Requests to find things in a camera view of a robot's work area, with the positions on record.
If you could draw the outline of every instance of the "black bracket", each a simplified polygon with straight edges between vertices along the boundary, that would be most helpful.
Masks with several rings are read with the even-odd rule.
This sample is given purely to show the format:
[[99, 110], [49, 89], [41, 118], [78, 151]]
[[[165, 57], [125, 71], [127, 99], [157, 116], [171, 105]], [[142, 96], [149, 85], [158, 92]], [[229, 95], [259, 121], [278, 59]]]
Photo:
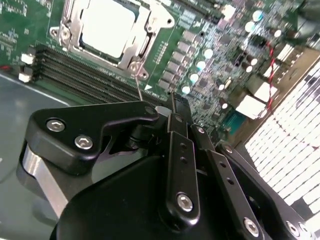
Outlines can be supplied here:
[[263, 226], [273, 239], [316, 239], [315, 234], [306, 229], [305, 221], [233, 147], [220, 143], [216, 150], [226, 157], [244, 193], [258, 204]]
[[165, 151], [163, 220], [175, 231], [184, 231], [200, 218], [194, 143], [188, 139], [187, 122], [177, 113], [168, 116]]
[[[93, 167], [126, 128], [150, 125], [158, 118], [155, 109], [143, 101], [43, 109], [30, 117], [25, 140], [37, 156], [69, 174], [80, 175]], [[50, 121], [62, 124], [63, 130], [59, 126], [50, 130]]]
[[271, 239], [261, 228], [226, 157], [217, 153], [208, 133], [199, 125], [191, 126], [198, 159], [207, 174], [217, 181], [239, 239]]

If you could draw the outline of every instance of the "motherboard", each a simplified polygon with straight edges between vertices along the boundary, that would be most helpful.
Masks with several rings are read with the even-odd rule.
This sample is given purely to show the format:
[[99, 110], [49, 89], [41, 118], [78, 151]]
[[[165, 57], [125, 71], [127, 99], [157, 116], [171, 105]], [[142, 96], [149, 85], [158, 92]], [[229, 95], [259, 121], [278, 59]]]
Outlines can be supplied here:
[[317, 48], [319, 29], [299, 32], [302, 4], [0, 0], [0, 70], [78, 104], [157, 106], [176, 92], [194, 122], [226, 138], [261, 117], [305, 46]]

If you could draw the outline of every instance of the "cpu socket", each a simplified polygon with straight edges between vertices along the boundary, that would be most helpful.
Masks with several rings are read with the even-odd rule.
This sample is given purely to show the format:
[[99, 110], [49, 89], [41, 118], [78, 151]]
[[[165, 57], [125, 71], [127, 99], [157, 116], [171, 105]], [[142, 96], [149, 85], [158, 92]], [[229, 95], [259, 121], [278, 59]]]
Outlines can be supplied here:
[[155, 0], [66, 0], [60, 26], [51, 27], [50, 35], [65, 51], [146, 80], [144, 63], [159, 31], [174, 25]]

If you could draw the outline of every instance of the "black metal arm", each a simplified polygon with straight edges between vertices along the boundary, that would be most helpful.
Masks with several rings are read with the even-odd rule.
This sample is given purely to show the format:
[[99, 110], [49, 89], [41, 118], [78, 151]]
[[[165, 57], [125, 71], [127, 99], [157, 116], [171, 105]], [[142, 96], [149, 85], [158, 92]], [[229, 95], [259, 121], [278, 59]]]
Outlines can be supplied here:
[[[97, 161], [139, 148], [146, 157], [92, 183]], [[316, 239], [234, 148], [214, 148], [175, 94], [156, 109], [137, 101], [35, 112], [17, 175], [58, 216], [52, 239]]]

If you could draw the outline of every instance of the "metal rod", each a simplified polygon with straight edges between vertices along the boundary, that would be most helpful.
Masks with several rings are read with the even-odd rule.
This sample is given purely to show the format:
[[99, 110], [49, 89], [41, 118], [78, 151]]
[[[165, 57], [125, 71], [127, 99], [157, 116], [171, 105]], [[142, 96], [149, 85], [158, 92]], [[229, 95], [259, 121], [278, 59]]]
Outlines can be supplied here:
[[138, 78], [135, 77], [134, 79], [135, 79], [135, 83], [136, 83], [136, 88], [138, 89], [140, 101], [143, 101], [144, 99], [143, 99], [143, 97], [142, 97], [142, 93], [141, 93], [141, 90], [140, 90], [140, 88], [139, 88]]

